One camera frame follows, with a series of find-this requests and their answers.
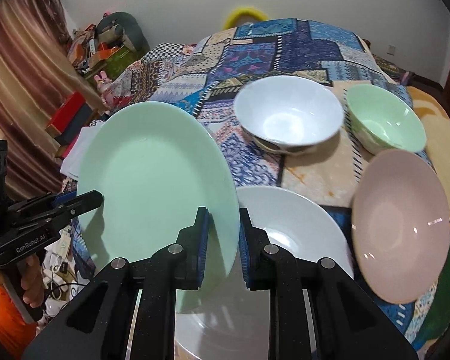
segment yellow round object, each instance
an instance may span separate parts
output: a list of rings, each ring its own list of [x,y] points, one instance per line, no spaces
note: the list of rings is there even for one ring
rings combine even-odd
[[[227,20],[225,21],[225,24],[223,25],[223,29],[228,30],[229,28],[236,27],[236,22],[242,16],[250,16],[257,21],[268,20],[268,16],[265,15],[264,12],[259,11],[258,9],[252,7],[240,7],[231,12]]]

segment white paper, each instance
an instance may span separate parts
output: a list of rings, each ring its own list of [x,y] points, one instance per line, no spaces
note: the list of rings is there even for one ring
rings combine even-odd
[[[82,127],[80,134],[78,135],[77,142],[65,157],[60,168],[60,173],[68,176],[74,180],[78,180],[80,172],[80,164],[82,163],[83,156],[88,150],[90,143],[95,138],[95,135],[102,128],[103,123],[97,124],[91,127]]]

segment human hand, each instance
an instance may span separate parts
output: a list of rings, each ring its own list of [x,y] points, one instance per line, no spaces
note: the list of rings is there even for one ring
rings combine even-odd
[[[44,300],[45,287],[42,279],[42,267],[36,254],[25,259],[27,269],[22,276],[21,285],[25,290],[23,301],[32,308],[39,307]],[[0,285],[5,282],[3,272],[0,271]]]

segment wall outlet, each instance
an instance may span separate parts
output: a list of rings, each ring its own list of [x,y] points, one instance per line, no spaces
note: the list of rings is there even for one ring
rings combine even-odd
[[[395,50],[396,50],[396,47],[395,47],[395,46],[392,46],[391,44],[389,44],[389,45],[388,45],[388,51],[387,51],[387,54],[389,54],[389,55],[391,55],[391,56],[394,56],[394,55],[395,55]]]

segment white bowl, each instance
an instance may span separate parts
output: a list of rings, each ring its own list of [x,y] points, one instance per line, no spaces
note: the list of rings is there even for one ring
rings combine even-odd
[[[353,278],[347,240],[336,222],[314,202],[277,187],[239,187],[240,207],[270,242],[295,257],[318,261],[333,258]],[[304,292],[308,327],[310,304]],[[270,329],[269,291],[250,291],[243,281],[240,253],[214,295],[188,313],[175,316],[175,340],[202,360],[266,360]],[[315,350],[311,334],[311,349]]]
[[[235,116],[251,134],[286,148],[331,138],[342,126],[344,111],[335,95],[315,81],[272,76],[238,93]]]

